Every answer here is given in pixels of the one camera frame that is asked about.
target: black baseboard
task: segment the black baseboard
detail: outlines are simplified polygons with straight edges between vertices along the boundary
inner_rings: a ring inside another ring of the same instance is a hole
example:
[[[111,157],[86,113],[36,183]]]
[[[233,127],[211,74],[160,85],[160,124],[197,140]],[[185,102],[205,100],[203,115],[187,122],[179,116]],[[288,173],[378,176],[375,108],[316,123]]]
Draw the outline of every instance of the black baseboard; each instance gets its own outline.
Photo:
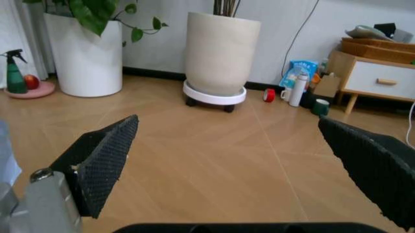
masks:
[[[144,77],[151,77],[151,78],[158,78],[158,79],[169,79],[169,80],[176,80],[176,81],[186,80],[186,75],[183,73],[174,73],[174,72],[167,72],[167,71],[123,67],[122,72],[123,74],[127,74],[127,75],[137,75],[137,76],[144,76]],[[283,88],[278,85],[254,83],[254,82],[246,82],[245,88],[251,89],[251,90],[265,90],[267,88],[271,88],[271,89],[275,89],[275,91],[278,93],[283,90]]]
[[[123,67],[122,68],[123,74],[127,75],[137,75],[137,76],[144,76],[144,77],[152,77],[152,78],[159,78],[159,79],[169,79],[169,80],[176,80],[176,81],[184,81],[186,79],[186,75],[183,73],[174,73],[174,72],[166,72],[166,71],[158,71],[158,70],[150,70],[150,69],[140,69],[140,68],[133,68],[133,67]],[[245,88],[251,90],[265,90],[267,88],[274,89],[277,93],[280,93],[284,88],[278,85],[272,84],[264,84],[264,83],[254,83],[254,82],[246,82]],[[396,110],[404,110],[406,112],[407,109],[411,107],[410,102],[405,101],[398,101],[398,100],[385,100],[385,99],[378,99],[373,97],[365,97],[359,96],[357,101],[357,106],[369,109],[382,109],[391,112],[395,112]]]
[[[123,67],[122,73],[128,74],[128,75],[137,75],[137,76],[143,76],[143,77],[169,79],[169,80],[176,80],[176,81],[186,80],[186,75],[182,73],[158,71],[158,70],[151,70],[151,69],[140,69],[140,68],[133,68],[133,67]]]

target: wooden drawer handle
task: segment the wooden drawer handle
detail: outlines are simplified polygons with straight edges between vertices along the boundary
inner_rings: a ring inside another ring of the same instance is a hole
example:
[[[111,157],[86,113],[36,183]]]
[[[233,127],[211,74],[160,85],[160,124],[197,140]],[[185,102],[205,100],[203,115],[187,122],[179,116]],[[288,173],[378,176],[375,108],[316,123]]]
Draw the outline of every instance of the wooden drawer handle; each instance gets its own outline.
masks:
[[[383,84],[383,85],[390,85],[390,86],[397,84],[395,80],[389,80],[389,79],[377,79],[376,83]]]

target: white wall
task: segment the white wall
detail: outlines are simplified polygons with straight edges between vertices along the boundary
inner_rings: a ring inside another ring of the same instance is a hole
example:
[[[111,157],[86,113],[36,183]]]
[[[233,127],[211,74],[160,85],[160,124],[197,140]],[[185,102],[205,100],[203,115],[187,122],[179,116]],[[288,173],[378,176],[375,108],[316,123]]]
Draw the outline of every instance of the white wall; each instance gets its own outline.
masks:
[[[249,81],[279,82],[285,52],[314,3],[315,0],[242,0],[238,17],[262,22]],[[151,18],[156,15],[170,27],[135,44],[130,42],[130,30],[124,28],[123,36],[129,44],[123,51],[123,65],[183,73],[187,12],[211,13],[212,8],[213,0],[140,0],[138,14],[123,16],[125,21],[150,27]],[[415,34],[414,0],[320,0],[299,34],[287,64],[294,59],[320,61],[345,36],[345,29],[387,22]]]

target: red apple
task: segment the red apple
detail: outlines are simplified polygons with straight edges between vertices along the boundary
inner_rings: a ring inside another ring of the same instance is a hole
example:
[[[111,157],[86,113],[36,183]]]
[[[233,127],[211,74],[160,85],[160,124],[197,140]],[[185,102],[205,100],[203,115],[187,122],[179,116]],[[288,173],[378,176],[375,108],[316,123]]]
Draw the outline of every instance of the red apple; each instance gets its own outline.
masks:
[[[33,74],[26,74],[24,77],[27,89],[34,90],[39,87],[39,79]]]

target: textured gripper pad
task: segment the textured gripper pad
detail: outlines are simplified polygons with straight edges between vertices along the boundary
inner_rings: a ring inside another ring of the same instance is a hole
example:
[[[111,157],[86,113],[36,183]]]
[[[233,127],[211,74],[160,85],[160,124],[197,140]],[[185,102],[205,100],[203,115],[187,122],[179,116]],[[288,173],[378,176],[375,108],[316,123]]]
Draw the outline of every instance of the textured gripper pad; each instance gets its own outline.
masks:
[[[120,177],[138,129],[137,115],[83,134],[52,165],[61,171],[81,216],[98,218]]]
[[[326,117],[318,127],[349,176],[382,214],[406,230],[415,227],[415,150],[394,137]]]

